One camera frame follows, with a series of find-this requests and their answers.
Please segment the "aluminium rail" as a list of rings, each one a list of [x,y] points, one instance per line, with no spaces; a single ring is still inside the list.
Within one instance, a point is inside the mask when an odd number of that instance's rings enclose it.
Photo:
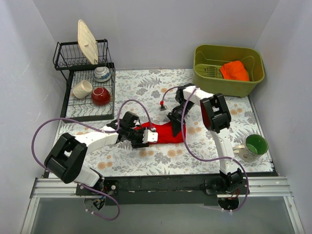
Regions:
[[[64,184],[56,178],[37,179],[31,192],[31,198],[70,198],[99,197],[89,191],[78,193],[80,187],[75,183]],[[252,197],[282,197],[293,196],[285,176],[265,176],[249,178],[249,196]]]

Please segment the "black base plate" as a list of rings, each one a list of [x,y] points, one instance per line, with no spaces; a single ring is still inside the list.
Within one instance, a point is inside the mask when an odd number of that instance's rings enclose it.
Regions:
[[[104,193],[119,204],[196,204],[218,205],[218,196],[248,194],[247,181],[226,187],[219,174],[148,175],[107,177]]]

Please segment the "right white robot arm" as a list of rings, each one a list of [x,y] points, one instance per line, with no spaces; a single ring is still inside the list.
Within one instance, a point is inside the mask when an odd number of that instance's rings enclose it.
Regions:
[[[232,117],[223,94],[207,93],[191,83],[178,86],[176,89],[175,99],[179,103],[179,106],[175,107],[167,115],[172,124],[173,136],[181,133],[187,151],[197,160],[203,162],[218,160],[220,179],[215,186],[211,185],[210,188],[223,191],[227,194],[233,193],[243,182],[244,169],[234,159],[229,131]],[[184,116],[194,105],[200,107],[204,126],[213,136],[218,153],[217,158],[199,158],[191,152],[186,143]]]

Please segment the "cream woven plate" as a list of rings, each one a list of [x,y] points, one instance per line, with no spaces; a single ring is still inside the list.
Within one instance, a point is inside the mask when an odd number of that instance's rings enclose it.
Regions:
[[[91,64],[98,64],[97,41],[86,23],[81,19],[78,21],[78,45]]]

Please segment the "red t shirt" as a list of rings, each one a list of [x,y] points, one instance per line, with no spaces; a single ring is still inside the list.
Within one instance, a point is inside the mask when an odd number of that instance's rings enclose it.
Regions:
[[[167,122],[165,124],[157,125],[152,123],[158,133],[157,142],[150,142],[150,144],[179,144],[183,143],[182,133],[179,132],[174,136],[172,132],[172,123]]]

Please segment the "green plastic bin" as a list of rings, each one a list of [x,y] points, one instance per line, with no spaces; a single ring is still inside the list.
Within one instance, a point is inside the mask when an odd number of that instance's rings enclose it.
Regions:
[[[195,49],[193,83],[208,93],[245,97],[265,77],[260,54],[254,49],[200,45]]]

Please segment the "blue white ceramic bowl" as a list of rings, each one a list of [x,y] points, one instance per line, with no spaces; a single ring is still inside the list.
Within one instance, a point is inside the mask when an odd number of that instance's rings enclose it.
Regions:
[[[97,82],[107,82],[111,78],[110,69],[107,67],[97,67],[94,70],[94,80]]]

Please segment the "green inside mug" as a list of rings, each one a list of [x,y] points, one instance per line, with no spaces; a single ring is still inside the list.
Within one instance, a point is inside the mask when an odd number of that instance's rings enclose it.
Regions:
[[[233,147],[233,152],[245,162],[254,162],[269,149],[266,139],[260,135],[249,135],[241,145]]]

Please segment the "floral table mat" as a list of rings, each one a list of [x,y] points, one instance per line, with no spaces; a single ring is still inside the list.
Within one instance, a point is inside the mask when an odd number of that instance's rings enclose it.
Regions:
[[[166,111],[159,110],[161,100],[169,110],[177,106],[176,87],[190,83],[192,69],[123,70],[116,72],[115,112],[130,111],[142,123],[168,121]],[[210,132],[204,127],[200,108],[194,106],[186,118],[186,143],[191,152],[203,159],[217,158],[217,150]],[[133,149],[127,141],[106,146],[88,154],[85,166],[104,176],[154,176],[214,174],[219,161],[203,162],[194,158],[181,144],[160,144]]]

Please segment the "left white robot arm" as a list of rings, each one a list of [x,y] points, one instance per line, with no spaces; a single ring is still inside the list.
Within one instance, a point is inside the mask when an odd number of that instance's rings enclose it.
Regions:
[[[131,142],[133,148],[148,147],[150,143],[156,143],[158,133],[148,127],[137,126],[138,122],[137,115],[126,112],[121,120],[106,124],[100,131],[79,136],[64,133],[53,146],[44,166],[65,184],[84,184],[91,194],[98,195],[104,188],[100,180],[102,175],[83,165],[86,155],[125,140]]]

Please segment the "cream ceramic cup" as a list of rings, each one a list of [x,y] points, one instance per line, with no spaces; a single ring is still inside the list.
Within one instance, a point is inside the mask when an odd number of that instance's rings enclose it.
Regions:
[[[92,92],[93,86],[89,81],[82,80],[77,85],[75,85],[72,90],[76,98],[82,99]]]

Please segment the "red bowl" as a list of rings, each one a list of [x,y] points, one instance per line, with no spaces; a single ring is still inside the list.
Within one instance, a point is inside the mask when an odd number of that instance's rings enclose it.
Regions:
[[[110,102],[111,96],[104,87],[97,87],[91,93],[91,99],[94,105],[103,106]]]

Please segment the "orange t shirt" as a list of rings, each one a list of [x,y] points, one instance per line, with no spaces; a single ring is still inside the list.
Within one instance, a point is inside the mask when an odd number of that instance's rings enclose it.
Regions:
[[[220,68],[224,79],[236,81],[250,81],[247,70],[239,60],[226,63]]]

